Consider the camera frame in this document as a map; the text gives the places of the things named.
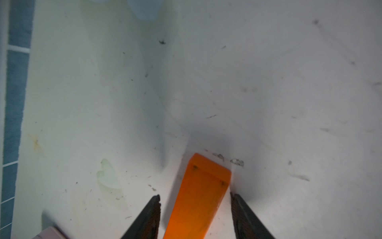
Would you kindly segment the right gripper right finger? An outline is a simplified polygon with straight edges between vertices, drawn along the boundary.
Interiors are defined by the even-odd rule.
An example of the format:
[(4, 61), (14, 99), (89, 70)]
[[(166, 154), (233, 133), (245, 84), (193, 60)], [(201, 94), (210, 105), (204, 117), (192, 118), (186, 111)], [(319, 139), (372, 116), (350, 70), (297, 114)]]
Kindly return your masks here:
[(239, 194), (230, 193), (237, 239), (275, 239)]

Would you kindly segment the orange block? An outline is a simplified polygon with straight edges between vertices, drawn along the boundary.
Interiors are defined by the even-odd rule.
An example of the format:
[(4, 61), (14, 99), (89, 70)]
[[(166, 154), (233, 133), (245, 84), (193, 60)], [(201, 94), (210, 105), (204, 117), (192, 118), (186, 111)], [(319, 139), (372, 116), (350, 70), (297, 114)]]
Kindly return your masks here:
[(203, 239), (230, 185), (231, 171), (201, 154), (188, 162), (165, 239)]

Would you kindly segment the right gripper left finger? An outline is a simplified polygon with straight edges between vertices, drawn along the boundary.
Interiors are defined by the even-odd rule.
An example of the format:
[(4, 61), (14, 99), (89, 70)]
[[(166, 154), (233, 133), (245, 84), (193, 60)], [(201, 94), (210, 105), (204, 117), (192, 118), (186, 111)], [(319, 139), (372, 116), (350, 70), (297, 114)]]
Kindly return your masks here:
[(155, 195), (149, 200), (121, 239), (157, 239), (160, 218), (160, 195)]

